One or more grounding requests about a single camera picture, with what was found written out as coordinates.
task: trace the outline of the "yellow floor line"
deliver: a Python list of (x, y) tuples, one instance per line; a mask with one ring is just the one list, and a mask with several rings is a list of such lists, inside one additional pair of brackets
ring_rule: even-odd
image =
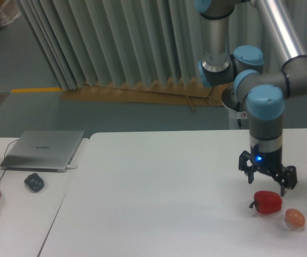
[(55, 91), (64, 91), (58, 87), (43, 87), (43, 88), (21, 88), (13, 89), (11, 93), (33, 93), (33, 92), (55, 92)]

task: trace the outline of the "blue joint cover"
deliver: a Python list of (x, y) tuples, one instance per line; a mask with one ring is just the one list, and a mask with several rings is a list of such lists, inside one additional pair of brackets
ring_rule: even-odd
[(263, 52), (254, 46), (240, 46), (233, 52), (234, 57), (242, 63), (261, 66), (264, 64)]
[(212, 0), (194, 0), (195, 9), (200, 13), (207, 11), (211, 4)]
[(259, 85), (248, 93), (247, 111), (260, 120), (274, 120), (282, 115), (285, 109), (283, 92), (273, 85)]
[(201, 79), (202, 79), (202, 84), (203, 84), (205, 87), (211, 87), (211, 84), (208, 82), (208, 80), (207, 80), (207, 78), (206, 78), (206, 75), (205, 75), (205, 73), (203, 72), (201, 62), (198, 62), (198, 63), (197, 63), (197, 67), (198, 67), (198, 70), (200, 71), (200, 75), (201, 75)]
[(237, 75), (237, 77), (235, 77), (234, 79), (234, 83), (233, 83), (233, 88), (234, 88), (234, 93), (237, 95), (237, 89), (238, 89), (238, 86), (240, 84), (240, 82), (247, 76), (247, 75), (250, 75), (252, 73), (256, 73), (256, 74), (259, 74), (258, 71), (255, 71), (255, 70), (244, 70), (242, 71), (241, 73), (239, 73)]

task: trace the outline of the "red bell pepper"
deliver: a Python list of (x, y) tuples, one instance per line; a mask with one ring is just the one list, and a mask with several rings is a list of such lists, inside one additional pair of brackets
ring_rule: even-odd
[(282, 199), (279, 194), (271, 191), (257, 191), (250, 208), (256, 207), (260, 214), (271, 214), (282, 208)]

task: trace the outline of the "silver laptop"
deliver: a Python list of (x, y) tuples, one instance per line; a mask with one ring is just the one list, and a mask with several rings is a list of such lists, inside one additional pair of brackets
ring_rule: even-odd
[(24, 131), (0, 164), (10, 170), (66, 171), (84, 131)]

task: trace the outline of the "robotic arm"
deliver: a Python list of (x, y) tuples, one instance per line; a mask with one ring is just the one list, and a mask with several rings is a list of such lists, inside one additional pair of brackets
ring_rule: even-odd
[(195, 0), (195, 8), (204, 18), (205, 56), (198, 67), (206, 87), (234, 81), (232, 90), (224, 94), (237, 110), (247, 112), (251, 153), (240, 155), (239, 169), (250, 184), (256, 171), (271, 176), (284, 195), (286, 188), (297, 184), (296, 168), (282, 165), (284, 99), (307, 95), (307, 51), (283, 0), (251, 0), (272, 39), (281, 71), (261, 74), (263, 53), (253, 46), (238, 47), (230, 55), (228, 19), (234, 6), (242, 2), (248, 1)]

